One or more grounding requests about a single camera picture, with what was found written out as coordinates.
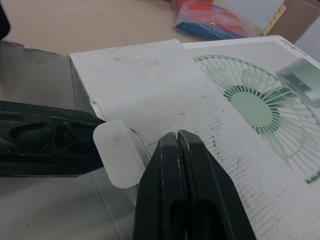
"black clamp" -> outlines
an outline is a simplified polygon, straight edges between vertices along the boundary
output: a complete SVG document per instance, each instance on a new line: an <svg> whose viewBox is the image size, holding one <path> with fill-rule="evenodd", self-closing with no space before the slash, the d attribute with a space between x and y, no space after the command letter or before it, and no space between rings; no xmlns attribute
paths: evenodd
<svg viewBox="0 0 320 240"><path fill-rule="evenodd" d="M200 137L162 137L138 188L133 240L255 240L234 183Z"/></svg>

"fan illustration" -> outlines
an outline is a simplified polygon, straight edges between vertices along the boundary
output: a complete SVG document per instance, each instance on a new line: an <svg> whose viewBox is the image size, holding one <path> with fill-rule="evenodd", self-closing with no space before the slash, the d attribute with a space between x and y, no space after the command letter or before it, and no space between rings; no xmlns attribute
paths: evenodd
<svg viewBox="0 0 320 240"><path fill-rule="evenodd" d="M294 65L278 71L279 79L228 56L201 56L195 61L255 132L306 182L320 175L320 126L309 107L319 107L319 102L310 97L316 96L315 92L310 94L311 88L303 92L300 87L299 91L303 82L288 78L292 77L289 70L296 69Z"/></svg>

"gray cardboard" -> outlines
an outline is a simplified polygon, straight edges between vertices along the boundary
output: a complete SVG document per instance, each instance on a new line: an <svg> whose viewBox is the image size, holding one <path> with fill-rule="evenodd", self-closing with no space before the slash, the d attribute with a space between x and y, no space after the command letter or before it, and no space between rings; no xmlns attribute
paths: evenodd
<svg viewBox="0 0 320 240"><path fill-rule="evenodd" d="M0 100L94 113L68 56L7 42L0 43ZM132 238L135 206L105 169L77 178L0 178L0 192L0 240Z"/></svg>

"beige floor tile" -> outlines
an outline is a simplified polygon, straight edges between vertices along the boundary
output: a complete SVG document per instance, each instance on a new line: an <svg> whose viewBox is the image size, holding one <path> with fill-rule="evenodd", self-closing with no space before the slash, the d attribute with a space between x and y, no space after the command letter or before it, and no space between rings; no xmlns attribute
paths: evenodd
<svg viewBox="0 0 320 240"><path fill-rule="evenodd" d="M175 14L163 0L86 0L127 44L168 39L182 43L199 41L174 29Z"/></svg>
<svg viewBox="0 0 320 240"><path fill-rule="evenodd" d="M6 40L69 54L124 46L84 0L2 0L11 23Z"/></svg>

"plastic bag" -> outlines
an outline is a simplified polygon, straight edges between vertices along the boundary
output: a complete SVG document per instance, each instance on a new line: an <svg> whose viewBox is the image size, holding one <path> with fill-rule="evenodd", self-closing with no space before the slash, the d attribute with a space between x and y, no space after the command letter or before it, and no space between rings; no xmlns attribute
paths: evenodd
<svg viewBox="0 0 320 240"><path fill-rule="evenodd" d="M250 28L233 10L210 3L211 0L171 0L175 29L206 40L253 37Z"/></svg>

